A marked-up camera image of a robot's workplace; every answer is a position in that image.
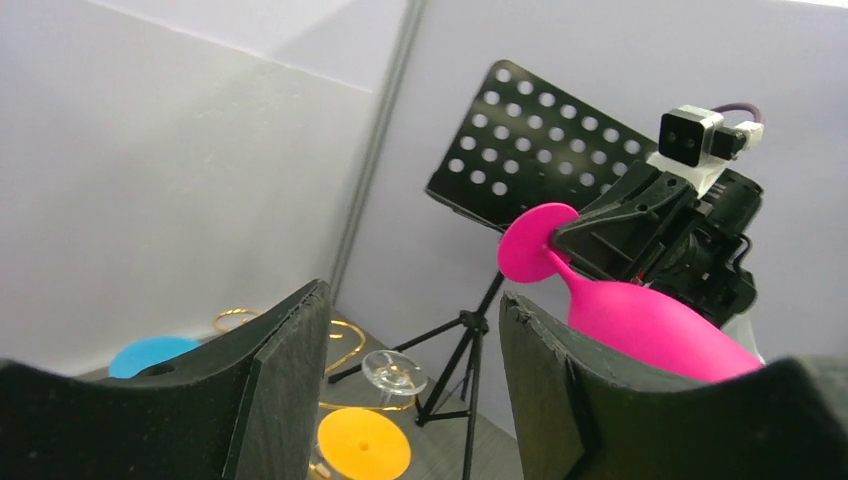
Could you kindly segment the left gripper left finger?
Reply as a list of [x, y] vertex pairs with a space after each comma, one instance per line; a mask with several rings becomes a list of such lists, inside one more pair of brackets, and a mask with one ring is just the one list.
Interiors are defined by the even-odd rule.
[[332, 315], [315, 279], [130, 379], [1, 363], [5, 479], [303, 479]]

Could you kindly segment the clear wine glass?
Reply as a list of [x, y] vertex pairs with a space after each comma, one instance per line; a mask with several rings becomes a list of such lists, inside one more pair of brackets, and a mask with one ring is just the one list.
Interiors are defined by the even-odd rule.
[[428, 383], [427, 375], [415, 361], [394, 350], [368, 353], [361, 367], [365, 378], [380, 391], [381, 409], [399, 409], [393, 403], [395, 397], [414, 402]]

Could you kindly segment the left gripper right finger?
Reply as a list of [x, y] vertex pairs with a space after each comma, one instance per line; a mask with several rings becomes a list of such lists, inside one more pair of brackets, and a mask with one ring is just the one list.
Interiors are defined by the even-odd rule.
[[707, 384], [567, 327], [514, 293], [499, 330], [527, 479], [843, 479], [847, 363], [794, 356]]

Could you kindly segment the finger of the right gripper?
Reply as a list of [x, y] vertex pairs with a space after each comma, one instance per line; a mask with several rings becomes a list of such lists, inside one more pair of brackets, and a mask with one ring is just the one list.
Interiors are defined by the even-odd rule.
[[605, 193], [584, 207], [582, 217], [611, 213], [642, 215], [654, 211], [676, 196], [676, 176], [645, 161], [636, 161]]
[[633, 282], [668, 250], [663, 237], [695, 199], [692, 185], [676, 178], [676, 196], [662, 207], [627, 217], [580, 214], [577, 220], [555, 229], [551, 246], [590, 279]]

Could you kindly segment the orange plastic wine glass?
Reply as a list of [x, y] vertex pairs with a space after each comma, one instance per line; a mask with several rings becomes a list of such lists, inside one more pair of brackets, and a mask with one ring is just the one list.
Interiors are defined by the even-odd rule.
[[309, 459], [311, 479], [400, 478], [411, 464], [407, 436], [387, 417], [347, 407], [324, 417]]

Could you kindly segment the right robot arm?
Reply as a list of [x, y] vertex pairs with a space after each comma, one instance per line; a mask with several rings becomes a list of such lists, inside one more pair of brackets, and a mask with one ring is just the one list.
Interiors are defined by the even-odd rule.
[[683, 177], [637, 162], [557, 228], [551, 245], [589, 278], [666, 294], [757, 354], [749, 314], [757, 289], [742, 262], [762, 195], [756, 182], [726, 170], [700, 196]]

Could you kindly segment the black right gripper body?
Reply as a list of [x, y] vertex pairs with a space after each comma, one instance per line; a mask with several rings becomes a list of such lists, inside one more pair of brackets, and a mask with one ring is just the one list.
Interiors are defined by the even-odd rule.
[[753, 306], [753, 274], [742, 266], [753, 242], [746, 230], [762, 207], [762, 187], [739, 172], [724, 172], [696, 198], [663, 237], [668, 250], [635, 282], [724, 325]]

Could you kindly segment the blue plastic wine glass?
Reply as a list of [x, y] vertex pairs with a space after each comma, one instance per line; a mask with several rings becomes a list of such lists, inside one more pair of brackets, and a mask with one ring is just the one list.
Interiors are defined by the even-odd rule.
[[169, 361], [201, 345], [181, 336], [149, 337], [124, 347], [111, 360], [107, 372], [111, 378], [132, 378], [148, 367]]

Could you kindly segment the pink plastic wine glass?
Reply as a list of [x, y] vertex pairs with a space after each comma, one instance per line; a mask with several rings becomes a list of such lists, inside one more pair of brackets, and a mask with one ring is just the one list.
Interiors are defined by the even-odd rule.
[[651, 367], [711, 383], [763, 368], [763, 361], [683, 303], [636, 284], [578, 274], [552, 244], [555, 231], [578, 217], [562, 203], [520, 215], [498, 246], [501, 273], [522, 284], [560, 277], [570, 294], [570, 328]]

